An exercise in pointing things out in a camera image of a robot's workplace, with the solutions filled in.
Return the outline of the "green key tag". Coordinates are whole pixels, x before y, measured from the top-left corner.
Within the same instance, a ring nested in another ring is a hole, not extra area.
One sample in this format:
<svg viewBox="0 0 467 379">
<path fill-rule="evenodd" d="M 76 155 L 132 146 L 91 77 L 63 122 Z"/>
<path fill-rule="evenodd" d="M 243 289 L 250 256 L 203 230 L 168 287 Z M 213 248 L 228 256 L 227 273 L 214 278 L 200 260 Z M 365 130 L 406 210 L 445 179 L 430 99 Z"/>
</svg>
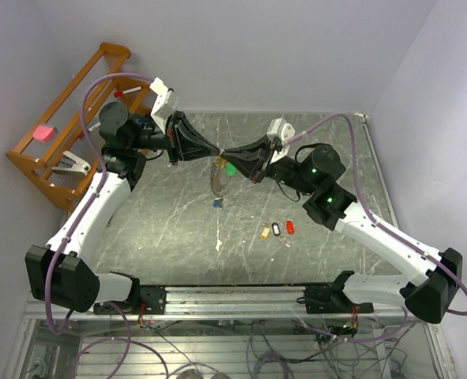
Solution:
<svg viewBox="0 0 467 379">
<path fill-rule="evenodd" d="M 236 168 L 234 165 L 227 163 L 225 166 L 226 175 L 231 177 L 236 175 Z"/>
</svg>

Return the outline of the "yellow handled chain keyring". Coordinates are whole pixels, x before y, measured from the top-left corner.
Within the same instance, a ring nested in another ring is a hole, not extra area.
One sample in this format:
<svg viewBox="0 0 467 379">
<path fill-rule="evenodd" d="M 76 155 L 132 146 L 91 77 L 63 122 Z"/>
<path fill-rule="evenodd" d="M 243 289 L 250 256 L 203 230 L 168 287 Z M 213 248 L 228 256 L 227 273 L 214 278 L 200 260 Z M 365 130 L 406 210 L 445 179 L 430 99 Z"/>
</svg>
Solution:
<svg viewBox="0 0 467 379">
<path fill-rule="evenodd" d="M 225 166 L 227 161 L 224 159 L 225 166 L 223 168 L 219 168 L 214 164 L 215 159 L 213 160 L 210 169 L 209 184 L 213 195 L 216 198 L 219 198 L 226 194 L 226 189 L 231 180 L 231 177 L 226 175 Z"/>
</svg>

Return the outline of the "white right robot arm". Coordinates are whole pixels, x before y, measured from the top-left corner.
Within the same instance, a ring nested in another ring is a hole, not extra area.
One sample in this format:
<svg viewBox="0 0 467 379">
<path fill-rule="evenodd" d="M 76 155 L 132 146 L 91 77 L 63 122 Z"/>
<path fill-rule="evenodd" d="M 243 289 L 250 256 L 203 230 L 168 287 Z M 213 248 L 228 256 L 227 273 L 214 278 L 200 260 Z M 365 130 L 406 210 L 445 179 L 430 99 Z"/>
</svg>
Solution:
<svg viewBox="0 0 467 379">
<path fill-rule="evenodd" d="M 458 292 L 463 257 L 452 248 L 443 252 L 401 233 L 364 209 L 357 195 L 337 184 L 345 166 L 329 144 L 309 144 L 301 162 L 284 156 L 274 160 L 278 146 L 263 137 L 220 157 L 254 183 L 271 178 L 307 196 L 303 208 L 316 224 L 348 236 L 393 265 L 398 276 L 367 276 L 342 272 L 328 294 L 337 312 L 356 304 L 405 307 L 427 323 L 438 324 Z"/>
</svg>

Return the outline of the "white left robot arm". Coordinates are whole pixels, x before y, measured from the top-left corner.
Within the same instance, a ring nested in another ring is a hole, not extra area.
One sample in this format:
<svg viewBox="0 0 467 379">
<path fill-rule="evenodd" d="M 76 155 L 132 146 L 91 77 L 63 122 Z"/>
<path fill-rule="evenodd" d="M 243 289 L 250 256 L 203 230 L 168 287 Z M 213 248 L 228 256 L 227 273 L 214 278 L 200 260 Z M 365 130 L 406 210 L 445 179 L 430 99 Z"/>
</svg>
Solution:
<svg viewBox="0 0 467 379">
<path fill-rule="evenodd" d="M 32 246 L 25 256 L 34 298 L 68 311 L 123 313 L 164 311 L 161 286 L 143 286 L 134 276 L 120 272 L 96 274 L 90 261 L 108 221 L 133 191 L 145 169 L 142 150 L 162 150 L 173 163 L 217 156 L 209 143 L 176 111 L 158 130 L 156 119 L 129 112 L 119 102 L 102 107 L 99 114 L 104 169 L 93 175 L 89 189 L 59 232 L 45 246 Z"/>
</svg>

